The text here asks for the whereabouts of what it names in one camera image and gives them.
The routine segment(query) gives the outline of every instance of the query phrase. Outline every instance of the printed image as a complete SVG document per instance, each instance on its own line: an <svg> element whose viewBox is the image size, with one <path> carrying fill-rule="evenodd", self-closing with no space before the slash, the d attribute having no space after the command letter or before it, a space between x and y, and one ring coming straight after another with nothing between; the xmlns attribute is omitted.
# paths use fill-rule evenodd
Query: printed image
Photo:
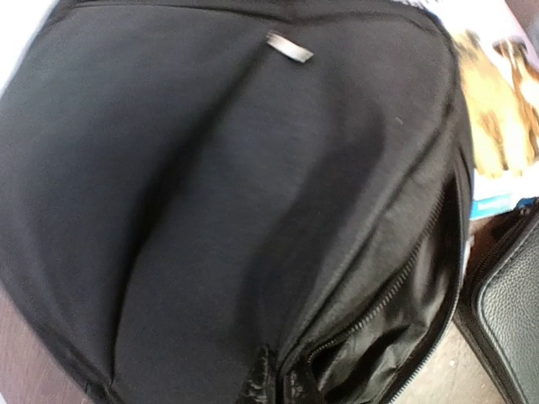
<svg viewBox="0 0 539 404"><path fill-rule="evenodd" d="M534 100L539 73L530 65L526 45L501 40L492 47L511 66L513 83L502 76L472 31L453 35L459 54L462 90L472 126L479 175L501 178L504 171L521 177L539 157L539 120Z"/></svg>

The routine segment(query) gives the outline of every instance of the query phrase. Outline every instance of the black backpack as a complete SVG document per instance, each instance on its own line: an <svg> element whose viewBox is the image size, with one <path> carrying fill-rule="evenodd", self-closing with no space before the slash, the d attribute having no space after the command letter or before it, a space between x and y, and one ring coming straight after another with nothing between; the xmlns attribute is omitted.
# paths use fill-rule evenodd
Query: black backpack
<svg viewBox="0 0 539 404"><path fill-rule="evenodd" d="M97 403L388 402L455 309L470 128L417 8L62 1L0 144L0 279Z"/></svg>

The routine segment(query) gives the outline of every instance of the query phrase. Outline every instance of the black fabric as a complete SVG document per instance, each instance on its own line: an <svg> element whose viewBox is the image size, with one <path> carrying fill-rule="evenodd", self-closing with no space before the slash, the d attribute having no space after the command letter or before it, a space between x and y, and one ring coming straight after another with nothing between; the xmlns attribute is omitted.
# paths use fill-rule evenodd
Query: black fabric
<svg viewBox="0 0 539 404"><path fill-rule="evenodd" d="M509 215L504 236L467 284L457 324L505 400L539 402L539 205Z"/></svg>
<svg viewBox="0 0 539 404"><path fill-rule="evenodd" d="M411 7L308 3L62 2L0 100L0 279L96 402L233 402L260 346L280 402L450 200L410 363L448 321L472 166L451 41Z"/></svg>

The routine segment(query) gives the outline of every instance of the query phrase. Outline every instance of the dog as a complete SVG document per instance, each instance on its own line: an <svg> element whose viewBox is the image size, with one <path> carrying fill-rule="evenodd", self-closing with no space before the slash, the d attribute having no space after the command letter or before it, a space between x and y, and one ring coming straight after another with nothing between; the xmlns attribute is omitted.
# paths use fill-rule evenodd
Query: dog
<svg viewBox="0 0 539 404"><path fill-rule="evenodd" d="M539 157L537 140L539 139L539 72L527 58L527 47L521 40L503 40L494 44L494 49L511 65L513 86L520 100L520 107L531 123L530 142L535 159Z"/></svg>
<svg viewBox="0 0 539 404"><path fill-rule="evenodd" d="M508 168L516 177L531 164L530 124L515 91L491 62L471 31L453 35L459 56L479 174L499 178Z"/></svg>

